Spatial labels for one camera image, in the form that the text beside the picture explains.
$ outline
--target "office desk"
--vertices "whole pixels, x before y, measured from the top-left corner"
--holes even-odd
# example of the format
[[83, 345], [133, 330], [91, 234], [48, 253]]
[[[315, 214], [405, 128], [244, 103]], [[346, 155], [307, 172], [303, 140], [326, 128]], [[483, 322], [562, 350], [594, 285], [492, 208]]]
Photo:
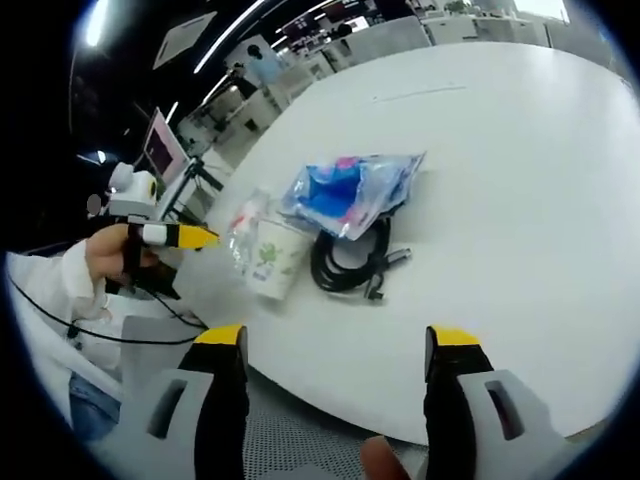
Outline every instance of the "office desk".
[[315, 83], [236, 170], [210, 226], [224, 231], [256, 186], [282, 193], [305, 163], [427, 150], [392, 230], [414, 257], [386, 277], [382, 306], [329, 298], [305, 267], [282, 305], [248, 319], [250, 363], [336, 417], [424, 444], [425, 327], [458, 326], [560, 433], [602, 420], [640, 353], [639, 141], [621, 79], [548, 48], [445, 45]]

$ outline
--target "ceiling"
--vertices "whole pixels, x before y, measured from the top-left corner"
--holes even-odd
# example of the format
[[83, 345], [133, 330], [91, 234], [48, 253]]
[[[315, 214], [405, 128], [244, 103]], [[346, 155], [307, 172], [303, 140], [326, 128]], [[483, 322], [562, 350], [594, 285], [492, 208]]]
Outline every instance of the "ceiling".
[[[198, 74], [198, 62], [217, 37], [254, 0], [110, 0], [104, 34], [97, 48], [81, 37], [72, 84], [73, 133], [81, 149], [105, 149], [134, 156], [155, 107], [165, 113], [179, 102], [172, 123], [196, 108], [224, 74], [222, 60], [243, 37], [275, 31], [322, 0], [265, 0], [220, 46]], [[152, 70], [166, 32], [187, 20], [217, 12], [196, 44]]]

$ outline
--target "white sleeve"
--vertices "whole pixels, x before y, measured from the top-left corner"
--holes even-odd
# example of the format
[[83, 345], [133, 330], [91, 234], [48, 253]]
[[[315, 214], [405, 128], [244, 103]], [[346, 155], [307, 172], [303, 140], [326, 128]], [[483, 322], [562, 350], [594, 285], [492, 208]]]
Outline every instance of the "white sleeve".
[[34, 302], [63, 320], [96, 318], [106, 303], [105, 281], [92, 283], [85, 248], [82, 241], [62, 257], [11, 255], [11, 278]]

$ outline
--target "blue plastic bag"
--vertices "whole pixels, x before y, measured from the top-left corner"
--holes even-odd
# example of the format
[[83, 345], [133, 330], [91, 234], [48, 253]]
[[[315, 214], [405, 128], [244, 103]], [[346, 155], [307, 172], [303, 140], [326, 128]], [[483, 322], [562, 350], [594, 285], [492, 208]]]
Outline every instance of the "blue plastic bag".
[[283, 213], [356, 240], [381, 213], [407, 201], [424, 156], [341, 157], [331, 165], [308, 165], [285, 194]]

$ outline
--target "jeans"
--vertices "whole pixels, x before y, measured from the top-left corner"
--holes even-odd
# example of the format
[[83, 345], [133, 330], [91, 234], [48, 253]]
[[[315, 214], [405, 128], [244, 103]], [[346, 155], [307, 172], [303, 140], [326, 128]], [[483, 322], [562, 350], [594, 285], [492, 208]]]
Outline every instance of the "jeans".
[[120, 402], [75, 372], [69, 380], [71, 426], [82, 442], [100, 440], [120, 419]]

